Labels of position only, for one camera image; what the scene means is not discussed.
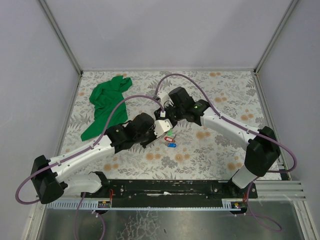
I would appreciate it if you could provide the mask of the floral table mat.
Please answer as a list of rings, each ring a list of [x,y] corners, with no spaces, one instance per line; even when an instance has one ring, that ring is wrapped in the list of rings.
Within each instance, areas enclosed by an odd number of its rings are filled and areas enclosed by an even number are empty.
[[[61,147],[66,154],[84,145],[81,134],[94,121],[93,89],[119,76],[118,71],[84,72]],[[250,71],[127,71],[132,80],[123,93],[127,98],[128,118],[140,113],[152,115],[158,105],[151,100],[155,90],[170,92],[184,87],[194,100],[209,98],[223,114],[256,128],[266,125],[265,116]],[[146,148],[134,145],[129,150],[92,161],[76,174],[103,172],[109,179],[228,180],[245,161],[245,151],[233,140],[209,128],[180,121],[172,131],[175,148],[163,138]]]

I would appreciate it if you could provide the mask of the green cloth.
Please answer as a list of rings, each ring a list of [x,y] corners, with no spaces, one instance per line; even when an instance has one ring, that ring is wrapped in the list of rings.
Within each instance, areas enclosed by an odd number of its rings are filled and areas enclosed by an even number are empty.
[[[131,78],[118,75],[93,89],[89,101],[94,105],[94,122],[81,134],[83,142],[96,138],[103,132],[112,110],[124,99],[123,93],[131,86]]]

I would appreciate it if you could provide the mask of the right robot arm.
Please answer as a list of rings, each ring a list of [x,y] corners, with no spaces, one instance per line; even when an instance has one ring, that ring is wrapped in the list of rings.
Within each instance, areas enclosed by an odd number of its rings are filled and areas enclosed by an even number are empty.
[[[155,99],[165,110],[165,113],[161,110],[155,111],[156,118],[167,119],[172,126],[178,121],[187,120],[228,137],[245,150],[243,166],[223,187],[230,195],[243,192],[250,182],[263,177],[281,154],[279,146],[274,143],[276,136],[271,128],[265,126],[258,129],[230,117],[223,119],[206,100],[194,101],[183,87],[177,87],[169,93],[161,91],[155,95]]]

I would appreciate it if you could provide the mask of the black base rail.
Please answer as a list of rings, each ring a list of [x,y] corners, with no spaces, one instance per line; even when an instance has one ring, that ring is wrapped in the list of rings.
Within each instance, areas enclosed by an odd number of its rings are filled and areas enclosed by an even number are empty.
[[[231,181],[219,180],[120,180],[110,179],[86,199],[111,200],[113,208],[218,208],[223,200],[256,199],[258,194]]]

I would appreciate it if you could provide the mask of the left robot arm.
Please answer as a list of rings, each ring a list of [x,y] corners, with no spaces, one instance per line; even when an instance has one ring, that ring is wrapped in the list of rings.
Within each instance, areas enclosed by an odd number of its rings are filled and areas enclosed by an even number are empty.
[[[42,204],[51,203],[60,198],[71,185],[67,178],[81,167],[103,156],[110,156],[133,145],[146,146],[157,138],[156,121],[143,112],[133,120],[117,124],[105,130],[102,137],[68,153],[47,159],[44,155],[37,157],[32,166],[32,184]]]

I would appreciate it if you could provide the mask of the blue key tag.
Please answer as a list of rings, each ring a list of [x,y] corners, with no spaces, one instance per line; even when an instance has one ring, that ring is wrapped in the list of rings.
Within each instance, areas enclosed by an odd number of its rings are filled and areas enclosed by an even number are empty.
[[[169,148],[176,148],[177,147],[177,144],[176,143],[173,143],[173,142],[170,142],[166,145],[167,147]]]

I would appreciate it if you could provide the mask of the red key tag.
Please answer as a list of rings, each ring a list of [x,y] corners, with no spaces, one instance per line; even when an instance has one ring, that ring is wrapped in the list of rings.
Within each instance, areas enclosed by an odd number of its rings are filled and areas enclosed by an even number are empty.
[[[175,142],[175,138],[176,138],[176,135],[174,135],[174,136],[165,136],[164,140],[169,142],[169,143],[174,143]]]

